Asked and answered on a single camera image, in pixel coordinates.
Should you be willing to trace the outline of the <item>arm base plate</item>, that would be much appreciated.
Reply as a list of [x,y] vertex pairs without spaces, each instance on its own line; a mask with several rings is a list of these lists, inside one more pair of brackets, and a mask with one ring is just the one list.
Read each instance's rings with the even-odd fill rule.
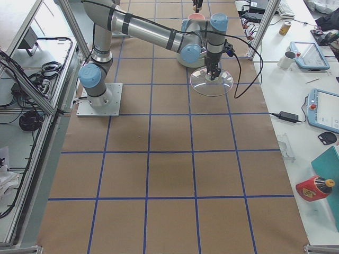
[[90,97],[83,90],[76,115],[79,117],[119,116],[122,83],[106,83],[106,92],[100,97]]

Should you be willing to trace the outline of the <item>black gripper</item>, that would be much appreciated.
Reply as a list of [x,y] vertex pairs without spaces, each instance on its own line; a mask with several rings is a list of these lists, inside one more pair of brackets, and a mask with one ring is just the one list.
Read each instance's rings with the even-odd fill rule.
[[[195,12],[200,12],[202,10],[203,0],[193,0],[193,10]],[[206,79],[217,79],[220,76],[221,69],[219,68],[219,62],[221,59],[221,54],[206,54],[205,56],[205,66]]]

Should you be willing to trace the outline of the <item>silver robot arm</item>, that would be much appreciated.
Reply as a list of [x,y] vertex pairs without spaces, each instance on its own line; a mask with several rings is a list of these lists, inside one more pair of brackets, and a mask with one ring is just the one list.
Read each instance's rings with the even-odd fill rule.
[[124,84],[125,113],[187,112],[196,96],[222,98],[234,85],[220,65],[225,51],[225,14],[183,18],[184,3],[82,1],[93,23],[89,61],[98,88]]

